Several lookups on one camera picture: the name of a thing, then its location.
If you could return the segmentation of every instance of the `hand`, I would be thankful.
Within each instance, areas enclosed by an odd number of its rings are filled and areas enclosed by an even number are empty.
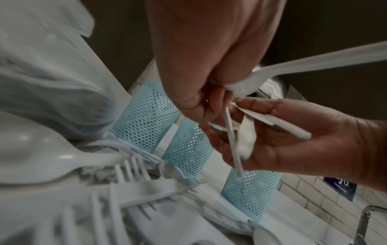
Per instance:
[[[251,73],[268,48],[286,0],[147,0],[164,90],[188,118],[204,123],[233,100],[222,86]]]
[[[387,191],[386,122],[354,118],[304,101],[246,97],[236,104],[279,117],[312,133],[311,140],[300,140],[255,120],[256,146],[252,156],[243,162],[244,170],[342,178]],[[229,109],[232,119],[240,123],[244,113],[234,106]],[[220,118],[216,122],[224,125]],[[223,160],[233,166],[227,133],[208,124],[200,128]]]

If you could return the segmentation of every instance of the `metal faucet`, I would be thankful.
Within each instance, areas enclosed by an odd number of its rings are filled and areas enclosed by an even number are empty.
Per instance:
[[[370,221],[371,212],[373,211],[387,214],[387,208],[378,207],[378,206],[365,207],[362,211],[362,216],[360,217],[360,221],[358,224],[358,229],[356,230],[356,235],[355,235],[353,245],[367,245],[365,238],[367,233],[368,222]]]

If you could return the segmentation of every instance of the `dark wall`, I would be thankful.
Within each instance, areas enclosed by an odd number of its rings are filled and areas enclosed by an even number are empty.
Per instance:
[[[153,58],[143,0],[81,0],[96,25],[85,41],[125,89]]]
[[[280,63],[387,41],[385,0],[288,0],[265,56]],[[284,75],[309,101],[345,113],[387,119],[387,62]]]

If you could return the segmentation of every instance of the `mesh cup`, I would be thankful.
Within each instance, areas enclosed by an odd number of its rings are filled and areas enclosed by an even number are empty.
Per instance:
[[[237,209],[259,222],[277,188],[281,173],[271,171],[245,171],[239,178],[231,169],[221,195]]]
[[[185,118],[162,156],[186,177],[196,178],[214,150],[199,124]]]
[[[162,85],[148,80],[130,101],[112,128],[117,136],[152,153],[180,111],[166,96]]]

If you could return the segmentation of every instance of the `utensil holder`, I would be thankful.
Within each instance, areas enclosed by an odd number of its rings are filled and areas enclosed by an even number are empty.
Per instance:
[[[162,85],[148,80],[130,101],[112,132],[129,144],[152,153],[180,114]]]
[[[245,171],[245,178],[239,178],[235,169],[231,169],[221,195],[245,215],[259,222],[281,175],[271,171]]]
[[[187,178],[196,178],[213,150],[199,124],[185,118],[162,159],[178,167]]]

